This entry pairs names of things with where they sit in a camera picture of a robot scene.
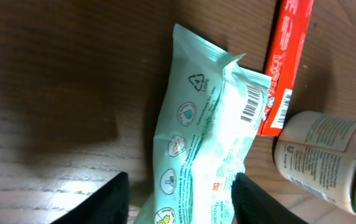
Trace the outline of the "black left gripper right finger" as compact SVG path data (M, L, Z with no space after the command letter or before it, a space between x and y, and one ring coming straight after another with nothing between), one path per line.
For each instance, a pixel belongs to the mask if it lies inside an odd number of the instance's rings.
M244 173L232 183L232 202L238 224L307 224Z

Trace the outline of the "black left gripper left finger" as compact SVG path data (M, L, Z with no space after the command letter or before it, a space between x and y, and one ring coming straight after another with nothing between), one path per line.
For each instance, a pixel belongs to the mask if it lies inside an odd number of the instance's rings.
M52 224L126 224L129 179L120 172L93 195Z

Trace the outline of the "green lid white jar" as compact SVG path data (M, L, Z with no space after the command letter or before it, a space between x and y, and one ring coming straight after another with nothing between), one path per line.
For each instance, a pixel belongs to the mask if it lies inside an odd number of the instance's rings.
M356 215L356 119L301 112L281 131L273 160L285 179Z

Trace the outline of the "mint green wipes packet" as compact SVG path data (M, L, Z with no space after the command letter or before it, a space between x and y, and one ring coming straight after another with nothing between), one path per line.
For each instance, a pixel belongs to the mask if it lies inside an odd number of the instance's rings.
M154 192L137 223L231 223L232 183L258 132L271 78L176 24L153 138Z

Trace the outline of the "red stick packet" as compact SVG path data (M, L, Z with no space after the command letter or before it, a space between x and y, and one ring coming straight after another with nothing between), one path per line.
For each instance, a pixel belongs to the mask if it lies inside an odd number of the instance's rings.
M271 77L258 135L278 136L288 113L314 0L281 0L264 73Z

